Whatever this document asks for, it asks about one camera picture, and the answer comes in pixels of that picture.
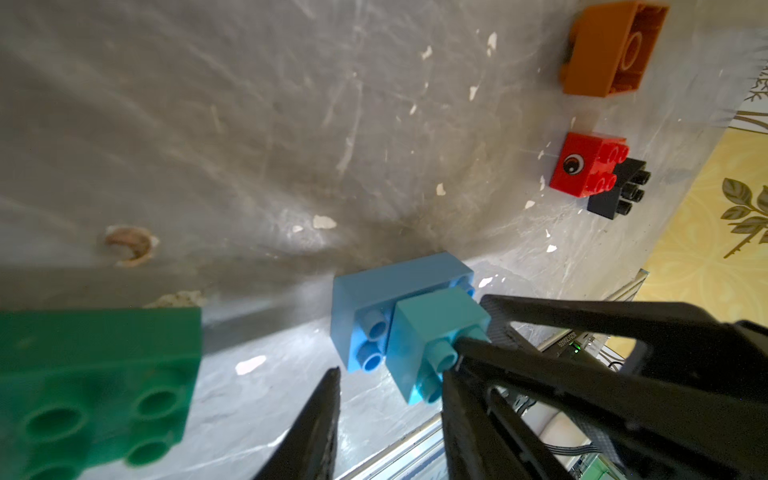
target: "paint fleck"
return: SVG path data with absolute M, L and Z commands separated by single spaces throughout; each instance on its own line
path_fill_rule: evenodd
M 235 365 L 235 372 L 237 375 L 245 375 L 246 373 L 251 373 L 255 369 L 262 366 L 264 362 L 266 362 L 265 355 L 254 356 L 252 359 L 237 363 L 237 365 Z
M 142 308 L 184 308 L 188 306 L 203 306 L 206 299 L 199 290 L 181 290 L 168 293 Z
M 355 139 L 357 139 L 357 127 L 360 125 L 360 117 L 362 116 L 362 82 L 357 83 L 357 109 L 355 113 L 355 120 L 352 123 L 352 128 L 349 130 L 349 134 L 346 136 L 344 149 L 344 155 L 336 165 L 336 169 L 341 176 L 344 176 L 346 168 L 349 166 L 349 162 L 352 161 L 353 153 L 355 151 Z
M 285 440 L 288 436 L 288 431 L 289 430 L 286 430 L 285 432 L 281 433 L 279 437 L 274 439 L 272 442 L 267 443 L 266 446 L 272 448 L 277 447 L 279 444 L 283 443 L 283 440 Z
M 331 217 L 315 215 L 315 217 L 312 219 L 312 226 L 318 230 L 336 228 L 336 221 Z
M 496 51 L 496 40 L 498 39 L 498 35 L 496 35 L 496 32 L 494 31 L 488 36 L 488 50 L 486 53 L 490 57 L 493 55 L 493 52 Z
M 427 58 L 432 56 L 432 46 L 427 45 L 427 49 L 421 52 L 420 54 L 422 56 L 422 60 L 426 60 Z

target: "light blue duplo brick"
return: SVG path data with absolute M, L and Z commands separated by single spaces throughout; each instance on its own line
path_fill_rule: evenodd
M 437 253 L 335 278 L 331 339 L 347 371 L 372 372 L 382 362 L 398 301 L 449 287 L 471 299 L 473 276 L 450 253 Z
M 490 322 L 491 316 L 460 288 L 397 303 L 386 367 L 409 405 L 442 396 L 442 373 L 458 358 L 453 343 L 463 336 L 487 342 Z

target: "printed eye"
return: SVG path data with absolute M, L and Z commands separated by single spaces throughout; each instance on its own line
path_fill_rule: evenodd
M 577 175 L 584 169 L 584 158 L 578 154 L 568 155 L 563 160 L 563 170 L 568 175 Z

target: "teal duplo brick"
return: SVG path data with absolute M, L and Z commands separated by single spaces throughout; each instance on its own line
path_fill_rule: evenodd
M 181 441 L 200 309 L 0 313 L 0 480 L 72 480 Z
M 335 278 L 331 339 L 347 371 L 372 372 L 382 362 L 395 303 L 456 286 L 469 298 L 474 274 L 450 253 L 437 253 Z
M 409 405 L 442 396 L 442 373 L 455 365 L 459 337 L 488 342 L 491 317 L 462 289 L 449 288 L 397 303 L 386 366 Z

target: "lego duplo brick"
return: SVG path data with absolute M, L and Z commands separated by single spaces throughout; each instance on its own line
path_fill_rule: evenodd
M 636 91 L 669 7 L 613 2 L 587 7 L 570 33 L 573 53 L 563 66 L 563 92 L 609 97 Z
M 607 192 L 589 197 L 587 210 L 610 220 L 617 214 L 628 215 L 633 205 L 645 196 L 645 190 L 640 188 L 650 180 L 650 172 L 645 166 L 644 161 L 634 158 L 617 165 L 614 169 L 616 185 Z
M 490 322 L 491 316 L 460 288 L 397 303 L 386 366 L 409 405 L 440 399 L 442 374 L 458 358 L 453 343 L 459 337 L 487 342 Z
M 399 300 L 453 286 L 471 296 L 473 276 L 450 253 L 437 253 L 335 278 L 331 338 L 347 371 L 372 372 L 382 362 Z
M 549 186 L 580 198 L 609 191 L 617 180 L 614 168 L 628 154 L 624 138 L 568 132 Z
M 200 309 L 0 313 L 0 480 L 72 480 L 181 441 Z

